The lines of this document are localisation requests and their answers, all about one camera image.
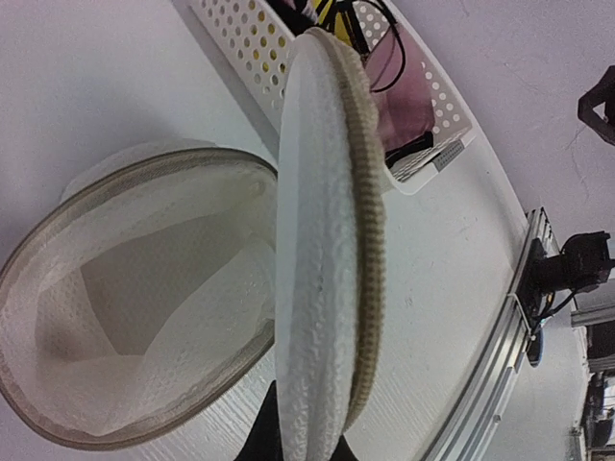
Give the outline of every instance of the perforated basket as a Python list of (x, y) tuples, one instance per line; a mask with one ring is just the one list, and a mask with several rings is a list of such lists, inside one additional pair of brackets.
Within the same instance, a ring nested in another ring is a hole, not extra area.
[[(191, 0), (191, 6), (279, 132), (287, 50), (294, 35), (265, 0)], [(423, 40), (394, 6), (389, 4), (389, 8), (423, 51), (422, 64), (435, 112), (434, 146), (397, 162), (391, 171), (398, 181), (405, 182), (447, 146), (467, 138), (472, 122)], [(368, 3), (356, 2), (355, 9), (368, 43), (375, 46), (389, 27), (388, 22)]]

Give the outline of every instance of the white mesh fabric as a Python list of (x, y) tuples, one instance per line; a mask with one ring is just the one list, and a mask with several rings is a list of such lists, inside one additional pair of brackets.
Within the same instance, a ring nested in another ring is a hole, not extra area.
[(139, 164), (20, 246), (0, 279), (0, 387), (23, 418), (77, 445), (122, 443), (212, 400), (267, 349), (275, 176), (246, 157)]

